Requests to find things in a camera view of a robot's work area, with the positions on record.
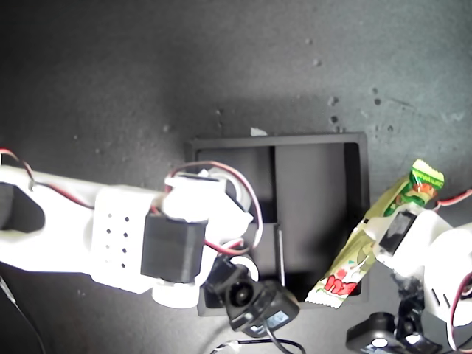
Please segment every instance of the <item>red wire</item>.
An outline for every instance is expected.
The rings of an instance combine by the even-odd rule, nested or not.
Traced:
[[[239,243],[231,245],[229,248],[226,249],[224,247],[221,247],[219,245],[215,245],[214,243],[211,243],[211,242],[205,240],[205,245],[207,245],[211,249],[214,249],[218,253],[227,254],[227,255],[230,255],[230,256],[240,256],[240,255],[243,255],[243,254],[247,253],[247,251],[244,250],[244,249],[243,250],[231,249],[231,247],[240,246],[242,243],[243,242],[240,241]]]
[[[151,205],[150,206],[150,211],[153,213],[153,214],[156,214],[156,215],[160,215],[161,213],[157,210],[157,208],[154,206],[154,205]]]
[[[454,205],[459,203],[460,201],[463,201],[464,199],[470,197],[472,195],[472,189],[466,190],[462,192],[459,195],[456,195],[455,197],[449,198],[449,199],[443,199],[441,201],[436,202],[436,206],[434,210],[438,210],[440,207],[449,207],[450,205]]]
[[[28,176],[29,176],[29,179],[31,179],[31,182],[33,183],[33,185],[38,185],[38,186],[43,186],[43,187],[47,187],[47,188],[50,188],[51,190],[54,190],[56,193],[62,195],[64,198],[67,198],[69,199],[70,201],[82,206],[82,207],[85,207],[85,208],[89,208],[89,209],[93,209],[94,207],[92,206],[89,206],[85,203],[83,203],[81,200],[77,199],[76,197],[74,197],[72,194],[68,193],[67,191],[65,190],[62,190],[61,188],[59,187],[56,187],[52,184],[49,184],[49,183],[41,183],[41,182],[36,182],[35,179],[33,178],[33,175],[32,175],[32,169],[31,167],[23,160],[21,160],[20,158],[17,157],[17,155],[15,155],[14,153],[12,153],[10,150],[8,149],[0,149],[0,154],[5,154],[5,155],[8,155],[8,156],[11,156],[13,157],[17,162],[19,162],[20,164],[23,165],[23,168],[26,170]]]
[[[472,272],[467,274],[464,277],[464,279],[459,284],[459,288],[457,290],[456,296],[454,297],[454,301],[452,302],[451,318],[450,318],[452,340],[454,340],[454,315],[456,314],[457,304],[459,303],[459,300],[460,300],[460,297],[461,297],[461,294],[462,294],[462,289],[465,287],[465,285],[471,279],[471,277],[472,277]],[[461,349],[460,351],[463,352],[463,353],[472,353],[472,349]]]

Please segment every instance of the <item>green wrapper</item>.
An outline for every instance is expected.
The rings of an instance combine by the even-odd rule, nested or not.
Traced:
[[[387,190],[351,232],[330,269],[310,291],[305,301],[338,308],[375,262],[375,243],[364,232],[365,220],[391,215],[400,205],[414,202],[424,207],[444,185],[444,175],[417,160],[410,171]]]

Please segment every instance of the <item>black tray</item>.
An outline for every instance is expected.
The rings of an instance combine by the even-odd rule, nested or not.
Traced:
[[[252,254],[261,279],[280,278],[285,269],[286,287],[300,307],[321,306],[304,302],[305,297],[369,208],[365,134],[195,140],[188,143],[186,158],[220,161],[247,177],[263,210],[263,240]],[[367,275],[346,304],[366,302],[368,288]],[[225,313],[202,289],[198,314]]]

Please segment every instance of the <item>gray surface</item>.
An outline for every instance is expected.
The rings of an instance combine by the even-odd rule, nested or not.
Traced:
[[[340,235],[341,240],[347,236],[344,145],[279,146],[275,156],[282,231],[285,237],[298,238],[285,242],[286,273],[307,271],[307,268],[321,268],[324,272],[330,266],[326,263],[336,256],[333,252],[338,251],[332,249],[332,243],[326,244],[326,235]],[[283,170],[298,173],[284,175]]]
[[[195,136],[247,136],[251,126],[326,132],[336,115],[338,126],[368,135],[372,200],[417,156],[445,173],[443,195],[470,186],[468,0],[26,5],[36,3],[0,5],[0,143],[38,170],[157,188]],[[463,223],[471,206],[444,215]],[[208,353],[238,337],[227,329],[214,334],[223,318],[163,308],[149,294],[84,275],[0,271],[51,353]],[[345,353],[350,325],[372,311],[395,311],[388,273],[372,270],[369,303],[302,311],[280,336],[309,353]],[[32,336],[0,301],[3,353],[34,353]],[[444,338],[441,322],[426,325]]]

